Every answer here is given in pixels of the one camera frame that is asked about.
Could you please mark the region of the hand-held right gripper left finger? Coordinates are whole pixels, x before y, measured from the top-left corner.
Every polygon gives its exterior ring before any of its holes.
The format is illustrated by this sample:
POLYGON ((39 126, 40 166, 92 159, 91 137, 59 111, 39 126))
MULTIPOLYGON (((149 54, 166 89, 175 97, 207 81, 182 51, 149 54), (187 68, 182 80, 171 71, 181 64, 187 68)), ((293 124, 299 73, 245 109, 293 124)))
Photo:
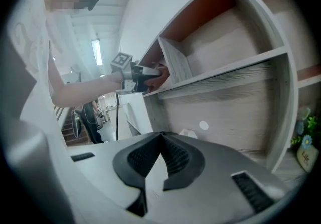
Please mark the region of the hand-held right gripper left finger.
POLYGON ((68 148, 68 152, 75 159, 75 164, 82 174, 103 195, 121 208, 130 209, 136 215, 143 216, 148 209, 152 209, 162 195, 161 156, 158 155, 156 160, 146 157, 155 147, 145 148, 142 153, 134 153, 134 158, 142 161, 143 168, 146 164, 151 165, 151 169, 142 175, 145 192, 128 186, 118 177, 113 168, 113 159, 119 151, 136 144, 149 135, 152 133, 104 144, 72 146, 68 148))

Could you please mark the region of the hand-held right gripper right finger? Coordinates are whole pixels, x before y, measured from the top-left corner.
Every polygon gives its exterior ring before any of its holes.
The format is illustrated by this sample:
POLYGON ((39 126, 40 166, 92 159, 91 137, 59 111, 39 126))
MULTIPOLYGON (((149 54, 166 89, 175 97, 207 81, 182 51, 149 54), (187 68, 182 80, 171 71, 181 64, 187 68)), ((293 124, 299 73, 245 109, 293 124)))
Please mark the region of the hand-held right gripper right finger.
POLYGON ((265 167, 235 149, 195 138, 162 134, 187 160, 145 219, 157 224, 235 224, 268 209, 288 192, 265 167))

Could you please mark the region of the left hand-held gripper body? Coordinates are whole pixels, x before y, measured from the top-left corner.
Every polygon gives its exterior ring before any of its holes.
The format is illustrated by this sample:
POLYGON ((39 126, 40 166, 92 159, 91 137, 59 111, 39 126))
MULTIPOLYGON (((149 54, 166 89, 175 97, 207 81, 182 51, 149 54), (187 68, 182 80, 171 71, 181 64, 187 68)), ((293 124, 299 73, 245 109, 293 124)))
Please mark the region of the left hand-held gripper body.
POLYGON ((111 61, 112 72, 120 72, 123 77, 121 89, 116 93, 145 93, 148 91, 148 86, 145 82, 148 77, 135 77, 134 66, 137 64, 132 61, 132 56, 123 52, 118 52, 115 58, 111 61))

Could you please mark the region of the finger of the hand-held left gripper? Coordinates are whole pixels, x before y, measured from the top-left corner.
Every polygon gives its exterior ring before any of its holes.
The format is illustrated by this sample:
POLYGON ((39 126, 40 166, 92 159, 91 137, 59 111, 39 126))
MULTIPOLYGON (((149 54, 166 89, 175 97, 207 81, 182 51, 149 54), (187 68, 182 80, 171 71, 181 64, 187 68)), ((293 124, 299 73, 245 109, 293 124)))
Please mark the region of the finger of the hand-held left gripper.
POLYGON ((139 77, 148 77, 148 78, 155 78, 160 77, 162 75, 161 71, 158 69, 153 69, 149 67, 144 67, 140 65, 134 66, 134 76, 139 77))

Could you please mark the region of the brown knitted cloth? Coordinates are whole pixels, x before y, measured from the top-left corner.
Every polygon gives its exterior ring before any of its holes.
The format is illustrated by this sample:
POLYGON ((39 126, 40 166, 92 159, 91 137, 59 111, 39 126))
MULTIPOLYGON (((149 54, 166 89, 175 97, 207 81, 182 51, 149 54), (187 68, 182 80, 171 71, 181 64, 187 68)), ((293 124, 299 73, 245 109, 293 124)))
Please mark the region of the brown knitted cloth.
POLYGON ((156 69, 161 72, 161 76, 152 78, 145 82, 145 85, 148 86, 149 92, 154 92, 158 90, 170 75, 168 68, 163 64, 159 64, 156 69))

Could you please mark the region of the grey wooden shelf unit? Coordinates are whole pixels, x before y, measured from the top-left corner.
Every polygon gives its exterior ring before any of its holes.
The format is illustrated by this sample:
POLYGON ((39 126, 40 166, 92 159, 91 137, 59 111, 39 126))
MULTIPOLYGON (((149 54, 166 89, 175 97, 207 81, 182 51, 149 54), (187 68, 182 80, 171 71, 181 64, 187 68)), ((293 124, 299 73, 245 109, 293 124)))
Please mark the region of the grey wooden shelf unit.
POLYGON ((321 54, 293 0, 188 0, 141 60, 165 63, 143 99, 153 130, 192 130, 274 172, 305 106, 321 103, 321 54))

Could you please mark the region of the person's left forearm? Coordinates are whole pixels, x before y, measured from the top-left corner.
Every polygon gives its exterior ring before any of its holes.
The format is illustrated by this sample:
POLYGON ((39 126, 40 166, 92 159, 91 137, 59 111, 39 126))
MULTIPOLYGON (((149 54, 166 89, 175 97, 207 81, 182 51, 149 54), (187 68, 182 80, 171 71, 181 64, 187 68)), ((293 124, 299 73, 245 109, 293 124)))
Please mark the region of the person's left forearm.
POLYGON ((120 72, 81 83, 65 84, 56 69, 48 71, 53 89, 52 102, 58 107, 77 107, 120 89, 123 76, 120 72))

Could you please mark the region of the long ceiling light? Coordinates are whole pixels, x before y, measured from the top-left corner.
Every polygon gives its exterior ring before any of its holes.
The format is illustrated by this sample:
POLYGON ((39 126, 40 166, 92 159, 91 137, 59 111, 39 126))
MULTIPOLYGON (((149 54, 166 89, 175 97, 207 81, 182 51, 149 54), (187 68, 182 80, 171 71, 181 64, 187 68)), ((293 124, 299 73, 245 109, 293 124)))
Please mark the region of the long ceiling light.
POLYGON ((99 40, 92 40, 91 41, 93 53, 95 56, 95 61, 97 66, 103 65, 102 57, 101 57, 101 50, 100 50, 100 41, 99 40))

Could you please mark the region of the brown wooden steps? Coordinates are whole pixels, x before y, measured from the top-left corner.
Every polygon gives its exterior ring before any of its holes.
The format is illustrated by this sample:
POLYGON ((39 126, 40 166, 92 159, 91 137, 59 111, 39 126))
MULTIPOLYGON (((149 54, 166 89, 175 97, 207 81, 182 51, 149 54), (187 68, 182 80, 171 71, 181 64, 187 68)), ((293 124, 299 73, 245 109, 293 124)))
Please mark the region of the brown wooden steps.
POLYGON ((74 136, 72 121, 71 121, 71 112, 72 112, 71 108, 62 108, 62 107, 54 106, 54 112, 55 112, 58 124, 61 128, 61 133, 64 137, 67 147, 91 144, 89 135, 82 123, 81 123, 81 133, 79 137, 76 138, 74 136))

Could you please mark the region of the white plastic bag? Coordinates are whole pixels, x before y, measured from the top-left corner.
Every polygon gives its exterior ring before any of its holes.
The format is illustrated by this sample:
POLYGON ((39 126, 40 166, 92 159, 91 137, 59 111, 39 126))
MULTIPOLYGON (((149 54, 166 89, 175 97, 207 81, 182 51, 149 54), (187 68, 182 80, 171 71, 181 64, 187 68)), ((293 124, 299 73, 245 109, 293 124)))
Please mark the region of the white plastic bag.
POLYGON ((182 129, 179 134, 182 136, 188 136, 195 139, 198 138, 196 133, 193 130, 189 130, 189 129, 182 129))

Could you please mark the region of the person's white printed shirt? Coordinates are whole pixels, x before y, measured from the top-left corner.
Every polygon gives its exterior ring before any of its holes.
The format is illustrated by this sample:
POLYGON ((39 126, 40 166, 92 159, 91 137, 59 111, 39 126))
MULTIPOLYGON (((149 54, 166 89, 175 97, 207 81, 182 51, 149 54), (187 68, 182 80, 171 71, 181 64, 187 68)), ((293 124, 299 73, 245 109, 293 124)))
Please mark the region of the person's white printed shirt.
POLYGON ((51 143, 66 148, 51 100, 48 80, 49 34, 44 0, 17 0, 6 24, 10 41, 36 81, 21 113, 21 119, 41 128, 51 143))

